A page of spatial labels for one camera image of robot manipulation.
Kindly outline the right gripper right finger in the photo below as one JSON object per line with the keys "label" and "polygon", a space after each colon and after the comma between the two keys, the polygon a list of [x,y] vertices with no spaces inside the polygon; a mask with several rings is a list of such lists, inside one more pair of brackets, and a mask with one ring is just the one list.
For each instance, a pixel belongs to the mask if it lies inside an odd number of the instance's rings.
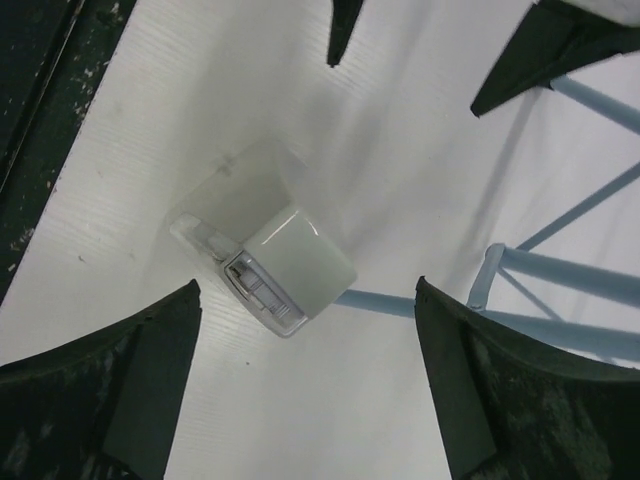
{"label": "right gripper right finger", "polygon": [[425,278],[414,311],[452,478],[638,478],[638,370],[512,330]]}

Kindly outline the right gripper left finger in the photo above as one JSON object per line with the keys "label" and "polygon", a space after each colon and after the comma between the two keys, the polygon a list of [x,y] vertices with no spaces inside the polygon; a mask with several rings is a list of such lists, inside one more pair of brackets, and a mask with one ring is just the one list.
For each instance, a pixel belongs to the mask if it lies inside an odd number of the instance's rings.
{"label": "right gripper left finger", "polygon": [[195,280],[1,368],[4,479],[162,479],[202,318]]}

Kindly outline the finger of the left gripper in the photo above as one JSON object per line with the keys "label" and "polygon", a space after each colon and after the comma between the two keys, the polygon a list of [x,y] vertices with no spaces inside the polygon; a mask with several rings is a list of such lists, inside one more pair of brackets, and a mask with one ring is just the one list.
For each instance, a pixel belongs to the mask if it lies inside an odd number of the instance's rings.
{"label": "finger of the left gripper", "polygon": [[471,103],[481,117],[565,74],[639,50],[639,27],[566,1],[530,6]]}
{"label": "finger of the left gripper", "polygon": [[347,50],[351,35],[358,21],[363,0],[333,0],[329,34],[327,65],[338,66]]}

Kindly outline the grey metronome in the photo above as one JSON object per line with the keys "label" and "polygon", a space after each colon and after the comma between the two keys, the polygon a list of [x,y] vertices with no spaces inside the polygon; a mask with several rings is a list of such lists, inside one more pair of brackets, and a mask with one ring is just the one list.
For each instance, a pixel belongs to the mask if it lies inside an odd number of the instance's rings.
{"label": "grey metronome", "polygon": [[281,338],[357,278],[329,192],[274,138],[222,160],[170,210],[167,226],[218,288]]}

